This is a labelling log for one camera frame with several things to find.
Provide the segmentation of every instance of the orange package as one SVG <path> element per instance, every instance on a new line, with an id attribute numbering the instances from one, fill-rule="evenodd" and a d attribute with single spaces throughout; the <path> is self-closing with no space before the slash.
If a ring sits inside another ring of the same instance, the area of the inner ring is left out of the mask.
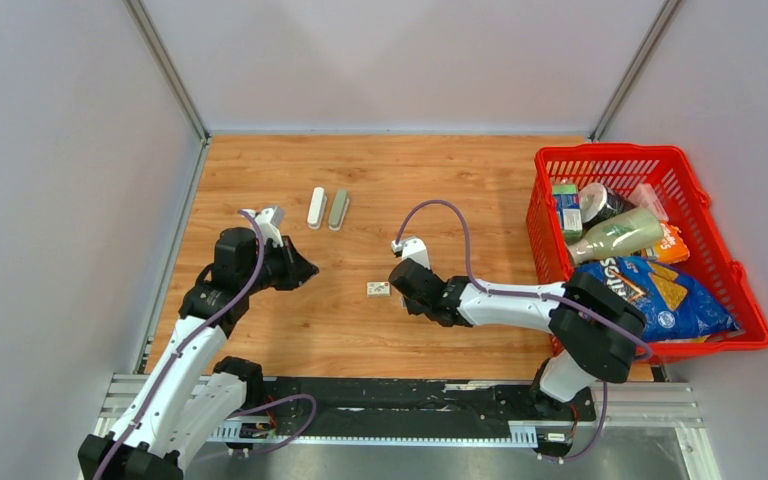
<path id="1" fill-rule="evenodd" d="M 664 230 L 664 238 L 635 255 L 668 264 L 683 262 L 690 258 L 690 250 L 679 236 L 679 229 L 664 222 L 661 222 L 661 228 Z"/>

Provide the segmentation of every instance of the red plastic basket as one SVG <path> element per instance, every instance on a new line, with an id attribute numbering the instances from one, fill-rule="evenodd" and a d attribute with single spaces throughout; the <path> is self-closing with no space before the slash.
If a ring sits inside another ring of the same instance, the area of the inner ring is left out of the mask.
<path id="1" fill-rule="evenodd" d="M 767 322 L 749 289 L 746 272 L 726 249 L 708 209 L 711 198 L 699 185 L 684 152 L 672 146 L 594 143 L 542 148 L 535 164 L 537 177 L 527 223 L 541 283 L 565 281 L 573 272 L 555 213 L 552 180 L 568 179 L 578 188 L 600 182 L 623 195 L 646 182 L 690 248 L 690 259 L 676 268 L 708 288 L 742 328 L 741 332 L 712 336 L 704 343 L 653 343 L 655 355 L 649 362 L 672 363 L 717 352 L 768 347 Z M 555 338 L 552 345 L 559 353 L 561 346 Z"/>

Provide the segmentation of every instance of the wooden table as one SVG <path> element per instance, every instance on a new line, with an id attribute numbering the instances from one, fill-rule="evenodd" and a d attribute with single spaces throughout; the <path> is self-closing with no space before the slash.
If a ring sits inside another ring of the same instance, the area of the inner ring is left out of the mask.
<path id="1" fill-rule="evenodd" d="M 443 328 L 411 316 L 399 296 L 367 298 L 386 281 L 405 214 L 430 198 L 454 202 L 472 231 L 478 278 L 535 283 L 525 215 L 534 154 L 577 145 L 572 136 L 266 135 L 213 139 L 149 358 L 169 341 L 181 299 L 213 258 L 218 234 L 246 225 L 239 208 L 281 205 L 281 231 L 321 273 L 293 292 L 260 292 L 218 358 L 260 363 L 267 375 L 531 379 L 551 349 L 549 336 L 514 327 Z M 347 188 L 342 230 L 307 227 L 314 187 L 331 201 Z M 428 245 L 441 277 L 462 275 L 463 233 L 455 215 L 430 206 L 408 234 Z M 635 379 L 651 380 L 645 366 Z"/>

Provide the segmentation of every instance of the white block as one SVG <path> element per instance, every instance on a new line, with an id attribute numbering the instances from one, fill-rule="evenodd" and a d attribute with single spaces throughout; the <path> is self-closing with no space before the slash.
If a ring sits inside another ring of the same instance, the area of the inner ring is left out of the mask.
<path id="1" fill-rule="evenodd" d="M 325 195 L 325 189 L 322 187 L 314 188 L 313 196 L 310 198 L 310 209 L 307 211 L 308 227 L 316 230 L 322 225 L 326 202 L 328 202 L 328 197 Z"/>

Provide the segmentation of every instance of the chip bag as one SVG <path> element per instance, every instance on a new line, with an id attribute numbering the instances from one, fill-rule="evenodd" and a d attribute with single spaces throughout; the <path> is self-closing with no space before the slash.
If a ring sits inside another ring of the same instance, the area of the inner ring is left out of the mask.
<path id="1" fill-rule="evenodd" d="M 690 258 L 690 249 L 679 236 L 679 229 L 664 222 L 661 222 L 661 229 L 664 231 L 664 238 L 635 255 L 668 264 L 683 262 Z"/>
<path id="2" fill-rule="evenodd" d="M 692 277 L 641 257 L 611 257 L 579 266 L 646 316 L 644 342 L 693 339 L 738 326 Z"/>

